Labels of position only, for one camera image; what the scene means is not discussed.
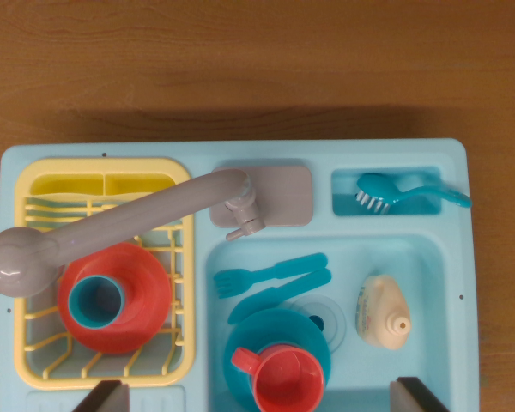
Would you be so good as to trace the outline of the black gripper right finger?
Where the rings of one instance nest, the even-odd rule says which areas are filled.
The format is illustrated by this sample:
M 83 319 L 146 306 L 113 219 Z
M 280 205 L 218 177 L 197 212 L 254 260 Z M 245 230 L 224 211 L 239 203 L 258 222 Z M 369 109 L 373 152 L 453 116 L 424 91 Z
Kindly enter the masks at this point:
M 390 382 L 390 412 L 448 412 L 449 409 L 417 377 Z

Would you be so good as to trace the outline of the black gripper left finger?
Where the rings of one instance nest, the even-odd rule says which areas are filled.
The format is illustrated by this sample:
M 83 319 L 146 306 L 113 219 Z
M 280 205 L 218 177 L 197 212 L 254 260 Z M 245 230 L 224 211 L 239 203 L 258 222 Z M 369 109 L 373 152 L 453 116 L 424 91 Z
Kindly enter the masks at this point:
M 100 381 L 73 412 L 129 412 L 130 387 L 120 380 Z

